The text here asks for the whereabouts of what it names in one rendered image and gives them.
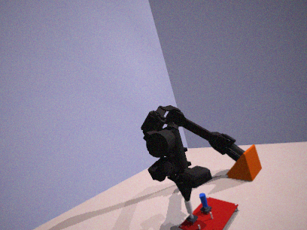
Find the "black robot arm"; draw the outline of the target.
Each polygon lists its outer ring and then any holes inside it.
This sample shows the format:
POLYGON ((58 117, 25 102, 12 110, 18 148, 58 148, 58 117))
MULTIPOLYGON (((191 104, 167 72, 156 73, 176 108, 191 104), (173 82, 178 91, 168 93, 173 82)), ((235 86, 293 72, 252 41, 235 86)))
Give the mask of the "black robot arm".
POLYGON ((171 105, 159 106, 156 111, 152 110, 149 112, 141 126, 141 130, 144 133, 143 139, 146 140, 149 154, 160 158, 148 169, 153 180, 162 182, 166 176, 168 177, 175 171, 175 162, 167 153, 171 149, 183 145, 178 127, 184 127, 201 138, 206 139, 213 149, 222 155, 227 154, 234 161, 237 161, 244 152, 244 150, 234 144, 236 140, 229 135, 210 132, 204 129, 185 118, 181 110, 176 107, 171 105), (168 111, 168 114, 165 118, 166 111, 168 111), (167 124, 165 128, 163 128, 164 124, 167 124), (165 154, 167 157, 164 157, 165 154))

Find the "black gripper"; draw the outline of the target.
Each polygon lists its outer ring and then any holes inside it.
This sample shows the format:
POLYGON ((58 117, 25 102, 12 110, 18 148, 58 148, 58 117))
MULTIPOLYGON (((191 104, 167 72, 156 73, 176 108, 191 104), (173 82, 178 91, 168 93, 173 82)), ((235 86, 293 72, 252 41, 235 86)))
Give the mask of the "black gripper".
POLYGON ((176 168, 167 178, 174 181, 183 195, 185 201, 190 200, 192 188, 196 188, 203 183, 212 179, 209 169, 202 166, 191 166, 191 162, 187 161, 185 152, 187 148, 183 145, 171 149, 167 154, 175 162, 176 168))

